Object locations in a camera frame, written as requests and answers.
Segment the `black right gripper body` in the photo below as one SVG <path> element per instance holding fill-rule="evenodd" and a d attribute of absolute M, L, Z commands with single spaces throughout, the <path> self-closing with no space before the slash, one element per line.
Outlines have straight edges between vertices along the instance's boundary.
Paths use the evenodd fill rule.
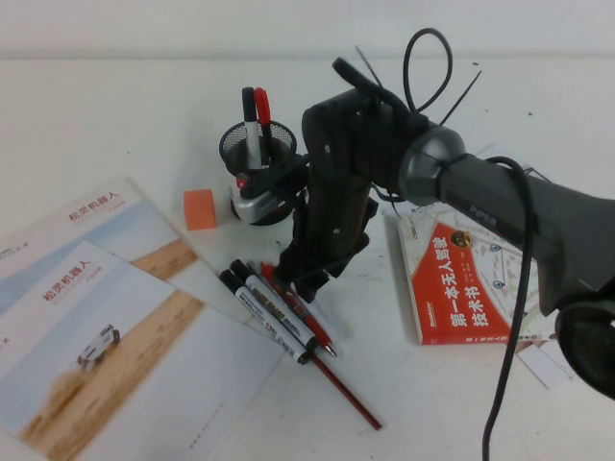
<path fill-rule="evenodd" d="M 307 203 L 295 221 L 288 250 L 301 262 L 333 262 L 355 251 L 366 216 L 370 182 L 310 166 Z"/>

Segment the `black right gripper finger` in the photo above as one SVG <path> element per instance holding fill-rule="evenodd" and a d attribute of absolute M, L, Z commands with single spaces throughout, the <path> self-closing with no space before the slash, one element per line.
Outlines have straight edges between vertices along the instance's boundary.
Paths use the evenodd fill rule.
<path fill-rule="evenodd" d="M 334 278 L 338 278 L 344 270 L 347 268 L 352 259 L 359 253 L 361 253 L 370 242 L 369 237 L 360 237 L 360 239 L 355 244 L 355 247 L 351 250 L 348 255 L 341 257 L 337 260 L 331 268 L 331 275 Z"/>
<path fill-rule="evenodd" d="M 276 281 L 284 288 L 292 288 L 307 303 L 315 300 L 329 280 L 322 267 L 311 267 L 293 248 L 285 249 L 276 265 Z"/>

